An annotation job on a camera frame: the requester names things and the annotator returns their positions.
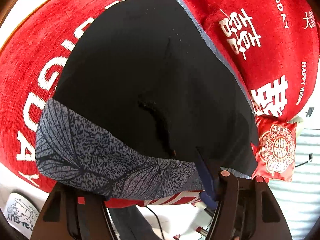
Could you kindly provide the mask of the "black pants with patterned waistband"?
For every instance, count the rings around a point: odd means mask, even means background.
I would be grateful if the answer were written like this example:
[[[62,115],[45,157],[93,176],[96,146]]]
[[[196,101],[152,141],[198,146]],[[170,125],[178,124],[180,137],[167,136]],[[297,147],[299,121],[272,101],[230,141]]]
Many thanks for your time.
[[[181,0],[127,0],[77,42],[36,132],[40,174],[112,198],[202,190],[195,160],[250,176],[245,88]]]

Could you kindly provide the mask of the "person's legs in jeans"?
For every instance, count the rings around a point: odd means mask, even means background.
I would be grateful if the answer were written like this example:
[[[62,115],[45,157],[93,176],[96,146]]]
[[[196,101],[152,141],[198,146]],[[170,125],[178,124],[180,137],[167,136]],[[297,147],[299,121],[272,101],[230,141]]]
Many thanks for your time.
[[[121,240],[160,239],[135,205],[109,209],[109,213]]]

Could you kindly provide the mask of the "white cartoon slipper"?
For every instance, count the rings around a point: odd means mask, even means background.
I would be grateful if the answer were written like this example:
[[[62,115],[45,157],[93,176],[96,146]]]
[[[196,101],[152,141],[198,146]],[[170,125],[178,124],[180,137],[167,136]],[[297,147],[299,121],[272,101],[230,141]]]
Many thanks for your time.
[[[30,239],[39,211],[23,195],[12,192],[6,202],[4,216],[14,229]]]

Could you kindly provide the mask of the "red embroidered small cushion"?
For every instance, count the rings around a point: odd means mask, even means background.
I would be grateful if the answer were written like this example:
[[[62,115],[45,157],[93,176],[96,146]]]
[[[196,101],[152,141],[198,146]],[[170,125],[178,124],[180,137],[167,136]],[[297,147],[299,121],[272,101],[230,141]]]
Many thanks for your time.
[[[269,180],[292,181],[295,169],[297,124],[281,121],[275,116],[255,117],[259,141],[252,146],[257,168],[252,178],[261,176]]]

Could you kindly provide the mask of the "red sofa cover with characters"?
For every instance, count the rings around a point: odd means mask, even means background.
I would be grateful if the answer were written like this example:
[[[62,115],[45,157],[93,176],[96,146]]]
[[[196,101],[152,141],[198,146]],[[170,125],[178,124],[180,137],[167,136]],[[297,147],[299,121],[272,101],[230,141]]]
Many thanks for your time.
[[[87,28],[125,1],[48,0],[1,49],[1,163],[34,187],[49,192],[58,182],[40,174],[36,165],[36,132],[43,109]],[[308,2],[181,1],[240,79],[254,120],[270,115],[291,123],[313,93],[318,72],[318,26]],[[258,141],[259,135],[251,146]],[[197,201],[203,189],[154,200],[106,196],[106,205],[184,204]]]

